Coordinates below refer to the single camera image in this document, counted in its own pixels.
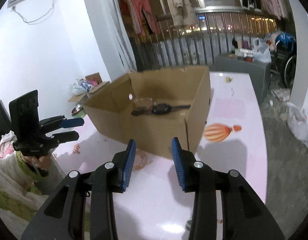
floor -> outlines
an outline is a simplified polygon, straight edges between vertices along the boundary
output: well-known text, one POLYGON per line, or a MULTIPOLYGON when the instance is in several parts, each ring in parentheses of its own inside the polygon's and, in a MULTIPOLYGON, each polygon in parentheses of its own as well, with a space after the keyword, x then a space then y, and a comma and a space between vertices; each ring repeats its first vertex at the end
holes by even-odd
POLYGON ((272 74, 261 114, 268 155, 266 206, 288 239, 308 212, 308 149, 289 130, 286 106, 271 94, 281 85, 279 76, 272 74))

cable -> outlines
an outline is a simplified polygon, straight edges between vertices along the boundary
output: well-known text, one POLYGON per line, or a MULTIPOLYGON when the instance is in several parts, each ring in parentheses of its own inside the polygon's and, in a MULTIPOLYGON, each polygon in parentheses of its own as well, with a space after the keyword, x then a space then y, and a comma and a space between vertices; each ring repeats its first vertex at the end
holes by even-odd
POLYGON ((27 21, 27 19, 22 14, 20 14, 19 12, 16 11, 15 5, 12 7, 12 11, 16 12, 22 18, 23 22, 31 25, 31 23, 37 22, 38 20, 42 19, 44 16, 48 15, 50 13, 50 11, 55 9, 54 6, 55 6, 55 0, 53 0, 52 7, 47 11, 46 14, 42 15, 40 18, 33 20, 33 21, 27 21))

green and white sweater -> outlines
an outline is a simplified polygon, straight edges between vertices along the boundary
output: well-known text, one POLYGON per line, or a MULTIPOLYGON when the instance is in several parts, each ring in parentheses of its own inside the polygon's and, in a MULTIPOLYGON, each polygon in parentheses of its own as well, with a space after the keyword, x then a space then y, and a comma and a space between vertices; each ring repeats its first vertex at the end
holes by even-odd
POLYGON ((0 217, 17 239, 21 239, 29 221, 48 197, 33 185, 47 175, 48 172, 41 176, 32 171, 20 152, 0 159, 0 217))

small cardboard box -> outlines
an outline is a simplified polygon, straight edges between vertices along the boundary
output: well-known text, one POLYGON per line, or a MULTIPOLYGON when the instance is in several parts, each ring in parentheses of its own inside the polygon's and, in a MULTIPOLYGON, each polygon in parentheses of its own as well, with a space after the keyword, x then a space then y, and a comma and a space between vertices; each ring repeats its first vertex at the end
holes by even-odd
POLYGON ((68 102, 79 102, 81 101, 86 95, 88 97, 91 97, 91 95, 93 93, 95 93, 97 90, 99 90, 101 87, 103 87, 104 85, 106 85, 107 83, 109 83, 108 81, 106 82, 103 82, 102 81, 102 78, 100 76, 99 73, 95 73, 95 74, 92 74, 92 75, 89 75, 89 76, 86 76, 85 77, 86 80, 94 80, 94 81, 97 81, 98 85, 96 87, 94 87, 92 90, 90 90, 89 92, 87 93, 84 93, 84 94, 81 94, 79 96, 76 96, 76 95, 73 95, 68 102))
POLYGON ((88 99, 84 110, 97 130, 122 143, 136 141, 138 149, 171 156, 171 141, 196 151, 207 119, 211 98, 209 68, 189 66, 128 73, 88 99), (171 106, 191 105, 165 115, 132 116, 135 98, 153 98, 171 106))

pink table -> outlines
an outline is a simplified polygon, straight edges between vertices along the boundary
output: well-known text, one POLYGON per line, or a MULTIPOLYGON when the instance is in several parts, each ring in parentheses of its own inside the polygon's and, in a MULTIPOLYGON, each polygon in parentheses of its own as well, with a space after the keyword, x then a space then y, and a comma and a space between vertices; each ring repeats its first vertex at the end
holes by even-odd
MULTIPOLYGON (((207 125, 223 123, 242 126, 225 140, 211 143, 202 137, 196 158, 214 170, 238 170, 265 202, 267 186, 267 152, 262 118, 248 74, 211 72, 212 102, 207 125)), ((126 145, 99 134, 88 116, 75 130, 78 142, 60 145, 54 154, 65 173, 94 171, 110 161, 126 145), (80 154, 72 154, 80 143, 80 154)), ((143 169, 132 172, 130 186, 124 194, 114 194, 115 217, 119 239, 185 240, 185 223, 191 216, 194 194, 184 193, 178 185, 172 160, 148 154, 143 169)), ((222 239, 222 207, 217 193, 217 239, 222 239)))

